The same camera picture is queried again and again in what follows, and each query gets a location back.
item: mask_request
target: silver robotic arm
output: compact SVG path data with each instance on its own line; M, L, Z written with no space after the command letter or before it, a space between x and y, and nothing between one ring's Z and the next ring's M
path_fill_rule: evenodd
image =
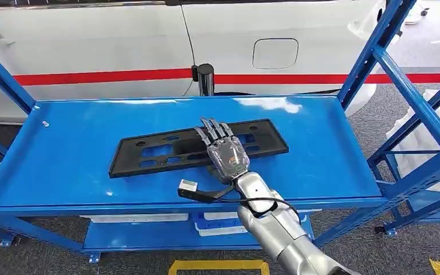
M225 123L201 119L206 133L195 127L207 146L207 152L224 183L231 184L242 199L237 213L247 231L264 251L289 275L359 275L326 256L312 242L300 225L294 208L271 190L262 177L249 171L249 157L242 144ZM196 199L197 184L182 180L178 194ZM200 198L208 197L202 192ZM222 201L224 192L213 195Z
M249 180L263 181L254 172L248 172L245 176L248 176ZM277 192L272 190L272 193L280 198ZM252 210L243 205L238 207L237 213L247 231L254 235L264 251L282 266L286 274L358 274L346 269L318 249L301 227L298 215L289 207L279 203L276 209L260 218L256 218Z

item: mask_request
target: blue shelf surface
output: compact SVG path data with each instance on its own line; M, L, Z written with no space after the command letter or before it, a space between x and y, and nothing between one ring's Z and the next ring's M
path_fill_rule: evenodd
M109 179L120 139L191 128L202 116L228 123L270 119L289 153L252 159L250 169L297 206L368 207L386 201L336 96L163 97L38 101L0 165L0 211L235 211L231 203L208 205L178 196L181 179L205 191L224 188L206 167ZM124 205L130 207L114 212Z
M313 236L309 216L301 223ZM84 251L190 249L260 249L250 233L201 237L193 220L180 222L93 223L88 227Z
M410 206L414 211L417 211L425 206L440 200L440 192L437 191L421 191L409 197ZM440 222L440 212L431 215L420 222Z

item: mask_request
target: blue metal shelf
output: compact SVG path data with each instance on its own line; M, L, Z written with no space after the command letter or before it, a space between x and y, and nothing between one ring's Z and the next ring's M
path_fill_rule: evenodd
M172 119L178 114L181 119ZM197 181L205 191L218 189L205 167L116 179L107 174L121 138L191 128L202 116L271 119L289 153L252 159L251 169L295 205L386 201L336 96L293 95L38 101L0 165L0 207L42 215L50 209L60 215L60 206L89 206L98 209L94 214L117 205L141 213L235 210L231 203L178 196L181 179Z
M309 216L302 227L313 236ZM91 222L83 247L85 252L157 249L260 249L260 246L250 233L201 237L190 217L180 222Z
M296 208L361 207L317 237L313 242L318 246L389 210L394 221L384 225L386 230L440 220L440 199L434 194L418 204L428 194L425 189L440 182L440 151L402 179L390 151L420 123L440 145L440 118L434 111L440 106L440 91L426 102L386 52L415 1L390 1L337 96L35 101L0 64L0 88L29 114L9 150L0 147L0 155L5 155L0 165L0 229L69 249L90 257L90 262L97 262L100 252L115 250L257 248L248 234L200 237L190 221L91 224L85 243L78 243L16 218L235 211L233 203L194 203L178 197L181 179L199 182L205 191L218 189L204 167L108 178L121 138L190 128L202 116L225 122L271 119L290 151L253 159L251 169ZM343 110L377 62L415 115L365 160ZM377 168L382 161L392 165L396 182L383 181ZM407 200L414 209L403 217L396 207ZM310 225L305 229L312 234Z

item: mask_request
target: white car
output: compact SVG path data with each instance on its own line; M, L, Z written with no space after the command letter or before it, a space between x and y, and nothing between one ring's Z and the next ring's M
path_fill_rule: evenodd
M337 90L386 6L386 0L75 1L0 7L0 62L35 99L193 96L194 62L214 67L215 92ZM374 91L375 84L364 85L347 115ZM25 117L0 92L0 123Z

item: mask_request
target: shelf foot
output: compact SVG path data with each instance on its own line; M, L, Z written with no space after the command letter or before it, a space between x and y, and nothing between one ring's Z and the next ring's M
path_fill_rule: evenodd
M376 226L374 228L375 233L377 233L377 234L383 233L383 234L386 234L386 235L389 235L389 236L397 235L397 231L395 231L395 228L386 229L387 225L388 225L388 223L384 222L383 226Z
M100 252L92 252L88 259L90 264L96 264L100 261Z
M0 243L0 247L8 248L13 243L14 235L10 235L9 237L3 238Z

